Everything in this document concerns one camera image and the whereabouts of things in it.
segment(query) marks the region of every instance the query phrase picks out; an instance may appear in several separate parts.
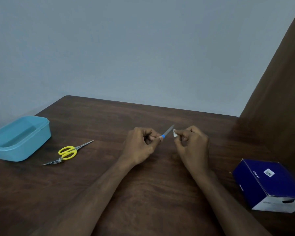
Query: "hand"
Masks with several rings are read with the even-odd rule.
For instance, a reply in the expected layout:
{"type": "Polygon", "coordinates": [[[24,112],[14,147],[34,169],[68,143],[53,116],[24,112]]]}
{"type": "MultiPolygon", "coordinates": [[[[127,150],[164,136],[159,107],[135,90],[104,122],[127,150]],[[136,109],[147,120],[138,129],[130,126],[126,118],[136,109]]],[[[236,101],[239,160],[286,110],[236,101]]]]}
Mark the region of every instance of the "hand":
{"type": "Polygon", "coordinates": [[[154,152],[162,140],[161,134],[152,128],[136,127],[127,135],[122,157],[134,165],[140,164],[154,152]]]}
{"type": "Polygon", "coordinates": [[[177,152],[191,175],[209,173],[208,136],[195,126],[188,127],[186,130],[175,130],[175,133],[178,135],[175,139],[177,152]],[[182,137],[183,140],[187,140],[185,147],[181,143],[182,137]]]}

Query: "dark brown table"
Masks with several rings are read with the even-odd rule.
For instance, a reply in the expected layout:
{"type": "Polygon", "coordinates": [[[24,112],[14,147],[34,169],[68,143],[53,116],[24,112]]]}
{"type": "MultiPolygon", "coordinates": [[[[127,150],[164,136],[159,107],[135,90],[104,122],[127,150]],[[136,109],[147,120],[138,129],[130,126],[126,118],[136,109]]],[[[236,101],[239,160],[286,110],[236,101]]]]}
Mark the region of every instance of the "dark brown table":
{"type": "MultiPolygon", "coordinates": [[[[134,127],[164,132],[196,125],[211,139],[210,165],[246,208],[232,170],[242,158],[275,160],[237,117],[65,96],[37,116],[52,137],[23,162],[0,160],[0,235],[28,235],[94,182],[118,158],[134,127]],[[64,146],[76,157],[57,165],[64,146]]],[[[295,235],[295,213],[250,210],[274,235],[295,235]]],[[[123,179],[93,235],[223,235],[207,200],[176,154],[172,134],[123,179]]]]}

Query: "yellow scissor handle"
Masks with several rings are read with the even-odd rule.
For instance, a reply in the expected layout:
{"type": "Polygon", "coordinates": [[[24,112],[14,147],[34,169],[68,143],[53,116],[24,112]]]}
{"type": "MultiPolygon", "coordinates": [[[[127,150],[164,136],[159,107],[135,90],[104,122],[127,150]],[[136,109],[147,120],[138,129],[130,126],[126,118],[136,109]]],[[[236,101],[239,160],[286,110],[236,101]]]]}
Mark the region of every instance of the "yellow scissor handle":
{"type": "Polygon", "coordinates": [[[75,149],[75,147],[74,146],[67,146],[67,147],[64,147],[64,148],[62,148],[62,149],[60,149],[59,151],[58,151],[58,154],[59,155],[62,155],[62,159],[63,160],[69,160],[69,159],[71,159],[72,157],[74,157],[76,154],[77,154],[77,150],[75,149]]]}

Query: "person's left hand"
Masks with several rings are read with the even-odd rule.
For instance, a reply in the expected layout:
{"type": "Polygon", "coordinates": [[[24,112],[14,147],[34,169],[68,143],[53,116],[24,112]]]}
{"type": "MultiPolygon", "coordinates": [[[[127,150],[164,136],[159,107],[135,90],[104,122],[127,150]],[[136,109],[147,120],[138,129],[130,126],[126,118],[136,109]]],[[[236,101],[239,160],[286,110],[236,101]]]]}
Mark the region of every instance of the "person's left hand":
{"type": "Polygon", "coordinates": [[[136,127],[127,135],[122,157],[135,165],[140,164],[154,152],[162,140],[161,134],[152,128],[136,127]]]}

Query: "wood grain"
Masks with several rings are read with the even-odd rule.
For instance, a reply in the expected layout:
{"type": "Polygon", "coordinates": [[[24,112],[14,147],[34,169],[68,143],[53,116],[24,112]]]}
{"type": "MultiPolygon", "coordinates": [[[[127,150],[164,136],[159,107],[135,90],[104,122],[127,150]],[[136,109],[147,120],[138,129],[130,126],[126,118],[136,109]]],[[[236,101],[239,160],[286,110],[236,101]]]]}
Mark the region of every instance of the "wood grain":
{"type": "Polygon", "coordinates": [[[295,174],[295,19],[240,118],[295,174]]]}
{"type": "MultiPolygon", "coordinates": [[[[23,162],[0,160],[0,235],[28,235],[118,158],[134,127],[164,132],[169,126],[201,128],[211,139],[210,165],[245,207],[232,170],[242,158],[275,160],[237,117],[65,96],[38,116],[50,120],[52,137],[23,162]],[[52,166],[67,145],[81,148],[52,166]]],[[[273,235],[295,235],[295,213],[252,211],[273,235]]],[[[169,134],[145,162],[122,180],[93,235],[223,235],[207,200],[177,157],[169,134]]]]}

